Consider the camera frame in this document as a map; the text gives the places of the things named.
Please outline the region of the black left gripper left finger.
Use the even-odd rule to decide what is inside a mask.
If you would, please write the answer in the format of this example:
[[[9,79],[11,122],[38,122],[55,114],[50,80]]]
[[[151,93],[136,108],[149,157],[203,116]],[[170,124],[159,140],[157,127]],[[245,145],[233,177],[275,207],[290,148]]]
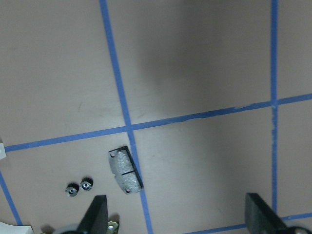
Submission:
[[[105,234],[108,228],[107,196],[97,195],[77,227],[78,234]]]

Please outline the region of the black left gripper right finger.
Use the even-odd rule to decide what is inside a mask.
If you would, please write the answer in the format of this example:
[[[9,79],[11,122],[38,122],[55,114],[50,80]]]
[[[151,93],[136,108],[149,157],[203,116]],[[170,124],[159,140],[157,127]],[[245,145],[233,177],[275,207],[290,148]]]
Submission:
[[[286,234],[289,229],[257,193],[245,195],[245,225],[251,234]]]

